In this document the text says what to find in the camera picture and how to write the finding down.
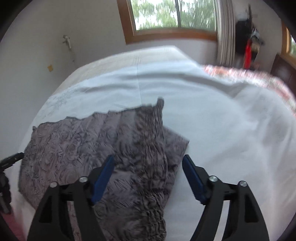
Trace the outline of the pink floral quilt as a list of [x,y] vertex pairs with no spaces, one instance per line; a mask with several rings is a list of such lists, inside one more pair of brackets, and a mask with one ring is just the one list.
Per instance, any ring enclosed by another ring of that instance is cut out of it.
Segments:
[[280,78],[264,71],[251,71],[237,68],[226,68],[213,65],[202,65],[202,69],[209,75],[222,78],[230,82],[245,82],[251,85],[268,89],[284,102],[285,106],[295,116],[295,96]]

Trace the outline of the white wall pipe fixture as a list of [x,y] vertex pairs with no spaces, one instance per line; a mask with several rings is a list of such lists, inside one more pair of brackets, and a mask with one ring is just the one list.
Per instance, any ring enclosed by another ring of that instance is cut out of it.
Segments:
[[72,46],[71,46],[71,41],[70,41],[70,37],[67,35],[63,36],[63,43],[67,45],[68,49],[71,51],[72,50]]

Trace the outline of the white pleated curtain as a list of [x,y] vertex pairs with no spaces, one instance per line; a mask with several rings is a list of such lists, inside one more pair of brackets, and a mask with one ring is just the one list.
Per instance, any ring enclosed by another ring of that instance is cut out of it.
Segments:
[[216,1],[217,63],[232,67],[235,58],[235,17],[230,0]]

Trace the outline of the red hanging bag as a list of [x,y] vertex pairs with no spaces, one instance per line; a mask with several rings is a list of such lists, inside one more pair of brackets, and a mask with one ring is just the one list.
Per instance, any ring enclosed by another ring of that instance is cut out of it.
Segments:
[[249,69],[251,66],[251,59],[252,59],[252,41],[249,39],[247,41],[246,47],[245,47],[245,54],[244,54],[244,69]]

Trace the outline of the white bed sheet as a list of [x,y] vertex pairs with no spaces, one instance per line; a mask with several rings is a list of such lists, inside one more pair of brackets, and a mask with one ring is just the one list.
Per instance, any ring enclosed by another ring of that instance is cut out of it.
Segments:
[[278,240],[295,214],[295,116],[276,93],[206,73],[174,47],[74,71],[10,177],[28,237],[49,185],[114,157],[93,210],[106,240]]

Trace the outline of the wooden framed window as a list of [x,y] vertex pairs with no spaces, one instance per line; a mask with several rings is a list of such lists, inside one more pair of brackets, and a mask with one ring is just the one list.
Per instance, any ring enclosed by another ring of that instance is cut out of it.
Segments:
[[281,26],[282,26],[281,55],[295,62],[295,40],[293,39],[289,29],[286,27],[283,21],[281,21]]
[[117,1],[126,44],[166,39],[217,41],[217,1]]

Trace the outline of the dark wooden headboard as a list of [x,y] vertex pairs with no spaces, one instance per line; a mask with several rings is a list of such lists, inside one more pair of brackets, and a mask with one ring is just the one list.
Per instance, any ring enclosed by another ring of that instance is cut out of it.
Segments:
[[270,73],[280,78],[295,94],[295,66],[293,64],[276,54]]

